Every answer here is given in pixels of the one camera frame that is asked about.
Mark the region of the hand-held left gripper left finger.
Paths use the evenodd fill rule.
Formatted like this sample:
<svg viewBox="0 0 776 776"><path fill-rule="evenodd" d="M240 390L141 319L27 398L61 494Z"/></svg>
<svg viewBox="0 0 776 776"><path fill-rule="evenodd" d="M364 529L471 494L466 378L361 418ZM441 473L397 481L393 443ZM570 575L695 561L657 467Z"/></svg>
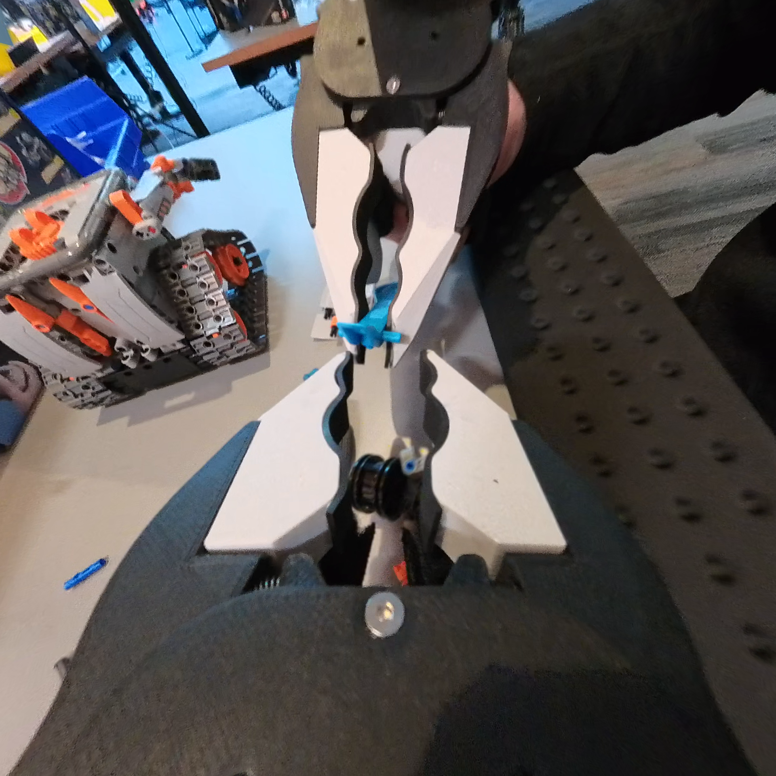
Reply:
<svg viewBox="0 0 776 776"><path fill-rule="evenodd" d="M354 456L353 357L335 355L258 420L204 539L209 553L321 559L337 541Z"/></svg>

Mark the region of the black perforated mat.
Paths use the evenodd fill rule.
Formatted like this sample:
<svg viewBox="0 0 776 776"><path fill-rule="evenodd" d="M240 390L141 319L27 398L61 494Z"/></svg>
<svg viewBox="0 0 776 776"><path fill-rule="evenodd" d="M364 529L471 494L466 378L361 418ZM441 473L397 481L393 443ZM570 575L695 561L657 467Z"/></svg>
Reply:
<svg viewBox="0 0 776 776"><path fill-rule="evenodd" d="M774 774L773 433L576 172L495 203L472 263L519 418L635 531Z"/></svg>

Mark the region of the black metal pole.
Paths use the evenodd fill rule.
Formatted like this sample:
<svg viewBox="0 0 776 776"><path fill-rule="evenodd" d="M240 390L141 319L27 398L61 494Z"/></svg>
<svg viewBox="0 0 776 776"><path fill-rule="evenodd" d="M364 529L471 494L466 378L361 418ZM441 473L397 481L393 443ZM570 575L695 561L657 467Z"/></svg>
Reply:
<svg viewBox="0 0 776 776"><path fill-rule="evenodd" d="M199 115L198 111L191 103L188 95L181 87L177 77L169 67L168 62L160 53L160 50L154 43L150 33L146 29L143 20L137 14L131 1L111 1L112 7L121 17L122 22L127 27L133 39L143 52L152 68L157 72L160 80L164 84L170 97L178 106L180 113L185 117L189 126L194 131L197 138L208 137L210 132Z"/></svg>

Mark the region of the person's right hand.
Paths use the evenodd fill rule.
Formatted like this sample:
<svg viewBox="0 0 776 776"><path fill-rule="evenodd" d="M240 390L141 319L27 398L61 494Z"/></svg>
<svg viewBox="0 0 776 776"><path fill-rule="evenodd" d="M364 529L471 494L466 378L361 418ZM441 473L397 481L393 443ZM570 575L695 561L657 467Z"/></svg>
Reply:
<svg viewBox="0 0 776 776"><path fill-rule="evenodd" d="M506 169L515 162L527 132L527 109L517 86L508 82L508 122L502 144L502 160Z"/></svg>

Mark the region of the blue robot kit box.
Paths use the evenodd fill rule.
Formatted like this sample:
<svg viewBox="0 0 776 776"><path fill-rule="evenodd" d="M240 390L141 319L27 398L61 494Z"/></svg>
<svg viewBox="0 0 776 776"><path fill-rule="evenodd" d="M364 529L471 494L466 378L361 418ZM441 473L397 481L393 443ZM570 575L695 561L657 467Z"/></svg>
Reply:
<svg viewBox="0 0 776 776"><path fill-rule="evenodd" d="M1 224L23 204L52 189L63 160L22 114L2 103ZM7 344L1 344L1 452L22 434L44 391L39 371Z"/></svg>

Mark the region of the wooden office table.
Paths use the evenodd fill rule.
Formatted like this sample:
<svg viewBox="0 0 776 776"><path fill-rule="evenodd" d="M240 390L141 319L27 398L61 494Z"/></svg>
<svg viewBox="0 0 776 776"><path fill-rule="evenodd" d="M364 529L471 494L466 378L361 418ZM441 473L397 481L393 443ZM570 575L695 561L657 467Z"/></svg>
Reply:
<svg viewBox="0 0 776 776"><path fill-rule="evenodd" d="M298 19L292 19L285 24L251 30L219 31L205 54L202 68L205 72L215 72L244 63L270 68L297 61L312 53L317 28L318 22L300 25Z"/></svg>

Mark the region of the grey orange tracked toy robot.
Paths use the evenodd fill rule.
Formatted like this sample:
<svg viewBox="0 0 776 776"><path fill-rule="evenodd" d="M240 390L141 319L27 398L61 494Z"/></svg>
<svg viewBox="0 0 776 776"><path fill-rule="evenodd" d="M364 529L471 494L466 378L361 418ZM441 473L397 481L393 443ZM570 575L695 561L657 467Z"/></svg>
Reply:
<svg viewBox="0 0 776 776"><path fill-rule="evenodd" d="M249 238L166 228L194 184L219 178L214 159L158 156L143 196L143 181L105 169L16 209L2 230L2 350L75 409L266 354L266 270Z"/></svg>

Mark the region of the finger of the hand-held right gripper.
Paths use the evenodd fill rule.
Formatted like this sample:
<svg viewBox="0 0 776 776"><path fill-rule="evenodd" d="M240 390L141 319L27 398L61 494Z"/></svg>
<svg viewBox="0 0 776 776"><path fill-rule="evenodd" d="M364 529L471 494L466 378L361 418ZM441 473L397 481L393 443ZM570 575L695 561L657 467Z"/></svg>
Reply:
<svg viewBox="0 0 776 776"><path fill-rule="evenodd" d="M369 221L373 148L350 129L321 131L316 179L316 249L338 324L361 321L365 286L382 270L382 247Z"/></svg>
<svg viewBox="0 0 776 776"><path fill-rule="evenodd" d="M469 140L468 127L440 126L403 157L400 180L410 224L396 255L401 278L391 307L394 331L420 328L460 242L457 218Z"/></svg>

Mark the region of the blue toy wrench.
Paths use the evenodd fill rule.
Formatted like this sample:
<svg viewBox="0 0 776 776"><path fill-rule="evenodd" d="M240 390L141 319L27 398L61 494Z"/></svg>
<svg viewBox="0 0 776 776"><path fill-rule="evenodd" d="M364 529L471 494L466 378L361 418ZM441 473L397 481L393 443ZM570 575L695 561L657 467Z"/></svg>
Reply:
<svg viewBox="0 0 776 776"><path fill-rule="evenodd" d="M383 344L399 344L402 335L388 325L388 316L398 283L386 283L374 289L374 305L358 323L337 322L337 335L355 347L373 349Z"/></svg>

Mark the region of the small grey orange toy part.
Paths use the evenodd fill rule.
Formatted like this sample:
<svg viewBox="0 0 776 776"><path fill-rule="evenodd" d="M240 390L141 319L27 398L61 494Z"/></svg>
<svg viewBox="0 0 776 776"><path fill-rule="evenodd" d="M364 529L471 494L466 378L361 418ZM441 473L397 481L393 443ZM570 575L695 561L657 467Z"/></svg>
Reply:
<svg viewBox="0 0 776 776"><path fill-rule="evenodd" d="M316 342L337 342L340 339L335 307L327 287L324 287L321 294L310 336Z"/></svg>

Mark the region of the yellow plastic bin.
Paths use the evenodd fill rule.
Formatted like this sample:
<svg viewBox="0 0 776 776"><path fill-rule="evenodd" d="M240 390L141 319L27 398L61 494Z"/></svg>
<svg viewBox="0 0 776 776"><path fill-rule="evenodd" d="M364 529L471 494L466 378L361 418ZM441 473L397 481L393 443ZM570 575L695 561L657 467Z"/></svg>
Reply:
<svg viewBox="0 0 776 776"><path fill-rule="evenodd" d="M38 51L46 51L51 46L50 34L46 33L28 15L8 14L1 8L2 42L11 47L33 41Z"/></svg>

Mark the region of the small blue toy pin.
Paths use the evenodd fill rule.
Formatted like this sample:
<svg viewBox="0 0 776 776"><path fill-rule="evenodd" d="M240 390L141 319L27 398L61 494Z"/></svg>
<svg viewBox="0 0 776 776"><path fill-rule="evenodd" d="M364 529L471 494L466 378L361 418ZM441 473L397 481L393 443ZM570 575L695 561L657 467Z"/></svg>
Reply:
<svg viewBox="0 0 776 776"><path fill-rule="evenodd" d="M102 558L99 558L99 559L95 560L93 563L90 563L86 568L84 568L82 570L79 570L72 577L68 578L63 583L63 589L64 590L72 590L75 587L80 586L85 581L87 581L90 578L94 577L96 574L98 574L104 568L106 568L108 563L109 563L109 559L107 557L102 557Z"/></svg>

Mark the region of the person's right forearm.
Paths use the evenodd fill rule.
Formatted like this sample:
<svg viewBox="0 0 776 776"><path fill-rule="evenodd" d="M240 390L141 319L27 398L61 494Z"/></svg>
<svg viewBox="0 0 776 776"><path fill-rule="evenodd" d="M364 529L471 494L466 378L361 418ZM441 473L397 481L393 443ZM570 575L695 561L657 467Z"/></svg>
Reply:
<svg viewBox="0 0 776 776"><path fill-rule="evenodd" d="M774 1L592 2L517 39L517 170L546 177L774 93Z"/></svg>

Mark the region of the blue plastic bin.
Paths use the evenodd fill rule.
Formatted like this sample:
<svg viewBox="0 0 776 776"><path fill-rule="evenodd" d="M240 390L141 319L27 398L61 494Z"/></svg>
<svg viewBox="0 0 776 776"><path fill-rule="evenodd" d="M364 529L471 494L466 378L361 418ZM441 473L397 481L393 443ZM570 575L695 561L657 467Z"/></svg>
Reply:
<svg viewBox="0 0 776 776"><path fill-rule="evenodd" d="M107 168L140 179L149 169L141 128L88 77L26 103L22 111L82 177Z"/></svg>

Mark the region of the grey toy wheel frame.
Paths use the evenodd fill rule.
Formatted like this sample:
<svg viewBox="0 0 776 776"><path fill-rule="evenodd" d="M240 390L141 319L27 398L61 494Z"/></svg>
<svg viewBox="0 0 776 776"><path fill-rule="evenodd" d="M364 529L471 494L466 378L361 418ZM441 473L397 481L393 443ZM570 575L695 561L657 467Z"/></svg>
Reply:
<svg viewBox="0 0 776 776"><path fill-rule="evenodd" d="M360 456L352 466L349 488L355 510L382 519L418 521L422 476L430 448L398 438L396 454Z"/></svg>

